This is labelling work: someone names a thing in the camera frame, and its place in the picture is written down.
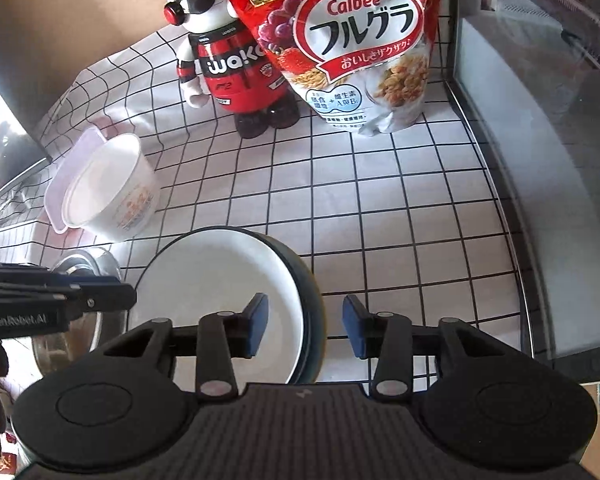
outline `plastic container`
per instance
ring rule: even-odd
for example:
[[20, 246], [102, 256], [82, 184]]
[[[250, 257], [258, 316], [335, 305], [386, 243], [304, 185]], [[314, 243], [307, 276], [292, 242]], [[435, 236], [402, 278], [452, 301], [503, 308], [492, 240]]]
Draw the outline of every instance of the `plastic container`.
[[69, 184], [82, 171], [95, 150], [102, 146], [107, 139], [97, 126], [89, 126], [75, 141], [71, 151], [66, 154], [60, 168], [45, 191], [45, 211], [51, 222], [51, 227], [61, 235], [69, 227], [62, 220], [62, 201]]
[[122, 134], [99, 147], [72, 181], [62, 220], [111, 242], [138, 234], [155, 212], [160, 189], [140, 139]]

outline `wall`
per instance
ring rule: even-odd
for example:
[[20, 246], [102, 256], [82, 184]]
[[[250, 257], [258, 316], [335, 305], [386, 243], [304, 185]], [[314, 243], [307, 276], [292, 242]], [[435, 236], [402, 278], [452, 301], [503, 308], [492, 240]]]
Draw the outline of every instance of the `wall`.
[[0, 0], [0, 92], [30, 130], [80, 70], [166, 25], [165, 0]]

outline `red cereal bag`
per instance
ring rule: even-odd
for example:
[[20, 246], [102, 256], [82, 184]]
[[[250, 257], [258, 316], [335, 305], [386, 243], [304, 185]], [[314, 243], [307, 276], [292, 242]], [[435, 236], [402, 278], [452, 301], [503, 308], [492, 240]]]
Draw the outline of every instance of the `red cereal bag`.
[[230, 0], [294, 90], [366, 135], [422, 111], [440, 0]]

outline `stainless steel bowl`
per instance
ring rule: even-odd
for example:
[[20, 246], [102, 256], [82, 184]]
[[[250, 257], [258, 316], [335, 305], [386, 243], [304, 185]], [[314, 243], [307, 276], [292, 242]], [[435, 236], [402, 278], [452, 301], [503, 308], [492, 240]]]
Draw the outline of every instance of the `stainless steel bowl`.
[[[71, 251], [51, 271], [79, 276], [115, 276], [122, 280], [116, 259], [98, 247]], [[93, 312], [72, 321], [68, 332], [32, 337], [33, 355], [40, 373], [47, 375], [67, 367], [99, 344], [121, 334], [125, 325], [126, 312]]]

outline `grapes image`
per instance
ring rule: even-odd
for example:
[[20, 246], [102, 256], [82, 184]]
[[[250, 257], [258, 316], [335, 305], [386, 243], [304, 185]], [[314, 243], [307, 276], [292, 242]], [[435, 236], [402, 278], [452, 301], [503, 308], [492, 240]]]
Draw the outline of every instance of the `grapes image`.
[[292, 33], [291, 25], [288, 23], [282, 23], [276, 27], [276, 36], [283, 40], [291, 38]]
[[282, 4], [282, 9], [289, 15], [293, 16], [298, 10], [301, 0], [285, 0]]
[[267, 20], [271, 25], [277, 27], [278, 25], [288, 22], [289, 15], [282, 9], [272, 10], [268, 15]]
[[258, 27], [258, 35], [265, 41], [276, 41], [276, 27], [271, 23], [263, 23]]

